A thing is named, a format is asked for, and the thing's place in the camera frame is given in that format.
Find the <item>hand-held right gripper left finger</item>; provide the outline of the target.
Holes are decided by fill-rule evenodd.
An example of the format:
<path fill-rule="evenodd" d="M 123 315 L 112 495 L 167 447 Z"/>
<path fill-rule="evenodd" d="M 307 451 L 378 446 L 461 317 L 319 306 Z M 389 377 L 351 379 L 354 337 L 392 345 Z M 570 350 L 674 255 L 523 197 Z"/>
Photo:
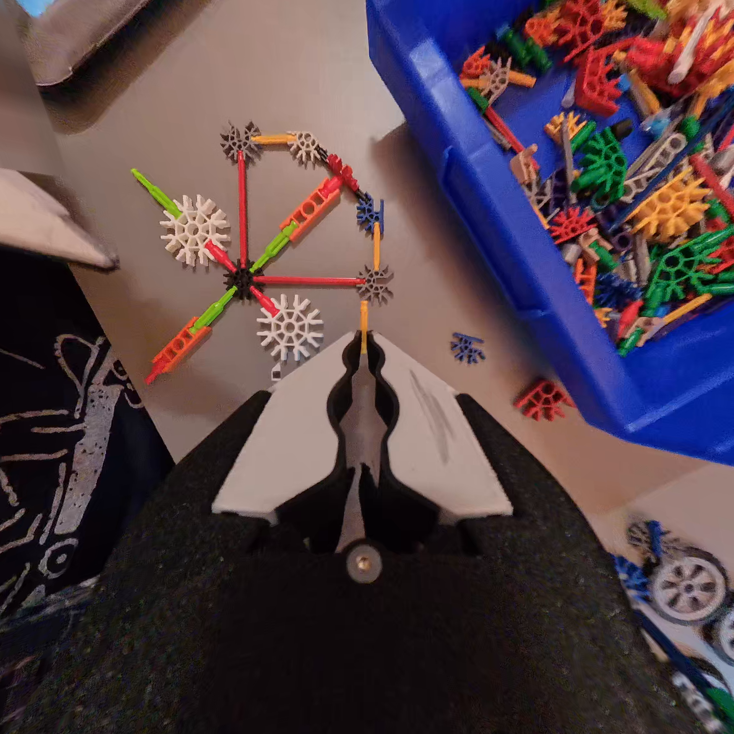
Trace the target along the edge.
<path fill-rule="evenodd" d="M 281 515 L 308 492 L 346 488 L 341 422 L 352 406 L 360 360 L 361 335 L 348 332 L 270 390 L 213 513 Z"/>

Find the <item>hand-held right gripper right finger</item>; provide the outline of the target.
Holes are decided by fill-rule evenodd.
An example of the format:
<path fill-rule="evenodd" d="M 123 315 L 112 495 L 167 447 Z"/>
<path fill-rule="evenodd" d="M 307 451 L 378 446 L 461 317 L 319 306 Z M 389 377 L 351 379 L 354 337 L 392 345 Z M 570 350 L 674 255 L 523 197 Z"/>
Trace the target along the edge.
<path fill-rule="evenodd" d="M 442 519 L 511 516 L 459 392 L 377 332 L 368 336 L 368 358 L 385 425 L 381 477 L 426 500 Z"/>

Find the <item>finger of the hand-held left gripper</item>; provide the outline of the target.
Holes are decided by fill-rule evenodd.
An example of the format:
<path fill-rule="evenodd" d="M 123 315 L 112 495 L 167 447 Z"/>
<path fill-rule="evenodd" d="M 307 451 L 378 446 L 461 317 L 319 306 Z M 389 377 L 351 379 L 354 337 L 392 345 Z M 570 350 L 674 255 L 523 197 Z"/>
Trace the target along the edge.
<path fill-rule="evenodd" d="M 119 261 L 69 211 L 19 171 L 1 169 L 1 244 L 60 261 L 115 270 Z"/>

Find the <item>long red toy rod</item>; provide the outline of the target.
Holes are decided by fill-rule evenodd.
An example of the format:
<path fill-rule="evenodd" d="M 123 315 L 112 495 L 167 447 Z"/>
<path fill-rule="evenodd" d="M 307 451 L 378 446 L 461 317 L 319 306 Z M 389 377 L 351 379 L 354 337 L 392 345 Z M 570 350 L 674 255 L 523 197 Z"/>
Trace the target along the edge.
<path fill-rule="evenodd" d="M 252 282 L 262 286 L 357 287 L 364 286 L 366 278 L 254 276 Z"/>

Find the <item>colourful toy rod wheel assembly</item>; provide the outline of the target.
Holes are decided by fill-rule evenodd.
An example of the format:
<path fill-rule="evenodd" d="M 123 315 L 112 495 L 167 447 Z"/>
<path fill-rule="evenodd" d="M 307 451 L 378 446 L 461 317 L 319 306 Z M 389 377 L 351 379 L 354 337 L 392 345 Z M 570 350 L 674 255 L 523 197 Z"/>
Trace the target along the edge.
<path fill-rule="evenodd" d="M 145 384 L 152 385 L 161 376 L 176 370 L 211 334 L 215 322 L 235 299 L 257 302 L 262 317 L 257 322 L 263 327 L 257 336 L 263 347 L 273 346 L 271 356 L 276 362 L 287 362 L 290 355 L 296 362 L 310 357 L 310 351 L 320 346 L 323 338 L 318 329 L 323 322 L 317 309 L 310 309 L 310 301 L 294 295 L 279 298 L 268 296 L 263 289 L 274 286 L 254 284 L 254 276 L 272 276 L 266 267 L 276 260 L 288 246 L 301 242 L 341 201 L 343 192 L 352 195 L 356 203 L 357 227 L 372 241 L 372 263 L 365 265 L 354 278 L 366 278 L 364 286 L 307 287 L 324 289 L 355 289 L 362 299 L 381 305 L 392 297 L 388 282 L 390 269 L 381 263 L 381 243 L 385 232 L 384 201 L 376 201 L 364 191 L 354 176 L 353 169 L 336 153 L 329 152 L 310 132 L 263 134 L 253 123 L 243 129 L 230 123 L 220 134 L 221 148 L 227 160 L 236 168 L 239 257 L 233 259 L 227 245 L 231 241 L 231 224 L 215 201 L 201 195 L 179 200 L 170 197 L 143 172 L 133 167 L 131 174 L 151 198 L 160 206 L 164 219 L 161 240 L 183 267 L 209 267 L 215 263 L 223 269 L 224 294 L 200 315 L 186 325 L 152 359 Z M 327 175 L 279 225 L 275 237 L 256 259 L 250 257 L 248 240 L 248 165 L 260 160 L 265 148 L 286 148 L 299 165 L 321 165 Z"/>

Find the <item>pile of toy construction pieces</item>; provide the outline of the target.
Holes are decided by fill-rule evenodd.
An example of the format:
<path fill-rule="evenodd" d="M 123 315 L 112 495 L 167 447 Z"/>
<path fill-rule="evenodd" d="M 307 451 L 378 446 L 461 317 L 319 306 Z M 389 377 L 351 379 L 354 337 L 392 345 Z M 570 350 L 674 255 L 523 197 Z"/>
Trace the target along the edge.
<path fill-rule="evenodd" d="M 567 71 L 540 174 L 497 110 Z M 620 357 L 732 298 L 732 2 L 532 2 L 458 77 Z"/>

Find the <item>blue plastic bin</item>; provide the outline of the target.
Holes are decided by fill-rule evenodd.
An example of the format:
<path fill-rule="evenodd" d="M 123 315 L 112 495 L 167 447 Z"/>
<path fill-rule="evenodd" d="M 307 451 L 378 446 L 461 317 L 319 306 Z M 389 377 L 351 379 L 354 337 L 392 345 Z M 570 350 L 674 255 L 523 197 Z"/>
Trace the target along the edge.
<path fill-rule="evenodd" d="M 733 464 L 732 300 L 620 357 L 457 74 L 530 2 L 366 2 L 369 55 L 516 315 L 593 427 Z"/>

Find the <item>black printed shirt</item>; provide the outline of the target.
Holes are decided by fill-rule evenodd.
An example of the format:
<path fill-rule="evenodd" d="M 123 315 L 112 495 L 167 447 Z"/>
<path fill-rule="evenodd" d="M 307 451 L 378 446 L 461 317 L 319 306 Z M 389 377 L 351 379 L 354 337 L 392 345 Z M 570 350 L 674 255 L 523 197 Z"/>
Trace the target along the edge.
<path fill-rule="evenodd" d="M 1 611 L 95 578 L 173 461 L 67 265 L 2 248 Z"/>

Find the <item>blue connector with black rod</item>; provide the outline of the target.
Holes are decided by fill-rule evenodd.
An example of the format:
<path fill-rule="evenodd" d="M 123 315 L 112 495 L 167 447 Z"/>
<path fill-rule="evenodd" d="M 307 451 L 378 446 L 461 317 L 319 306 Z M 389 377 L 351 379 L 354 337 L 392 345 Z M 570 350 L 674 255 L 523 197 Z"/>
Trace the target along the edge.
<path fill-rule="evenodd" d="M 450 342 L 454 358 L 467 365 L 479 364 L 486 360 L 482 349 L 484 339 L 465 333 L 453 332 Z"/>

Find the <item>red toy connector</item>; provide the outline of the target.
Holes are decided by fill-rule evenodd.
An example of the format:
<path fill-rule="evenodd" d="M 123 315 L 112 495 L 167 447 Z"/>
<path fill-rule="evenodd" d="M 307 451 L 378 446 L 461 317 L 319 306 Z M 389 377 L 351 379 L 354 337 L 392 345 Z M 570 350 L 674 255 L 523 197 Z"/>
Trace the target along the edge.
<path fill-rule="evenodd" d="M 573 399 L 558 384 L 540 378 L 526 388 L 514 401 L 513 407 L 535 421 L 553 422 L 564 418 L 564 408 L 575 409 Z"/>

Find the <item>toy vehicle model with wheels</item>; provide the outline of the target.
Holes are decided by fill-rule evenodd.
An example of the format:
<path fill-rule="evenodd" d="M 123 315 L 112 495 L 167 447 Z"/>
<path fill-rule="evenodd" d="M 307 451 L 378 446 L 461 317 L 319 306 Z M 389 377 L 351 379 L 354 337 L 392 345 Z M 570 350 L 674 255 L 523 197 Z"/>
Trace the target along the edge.
<path fill-rule="evenodd" d="M 611 554 L 634 616 L 705 732 L 733 732 L 732 572 L 654 519 L 631 518 Z"/>

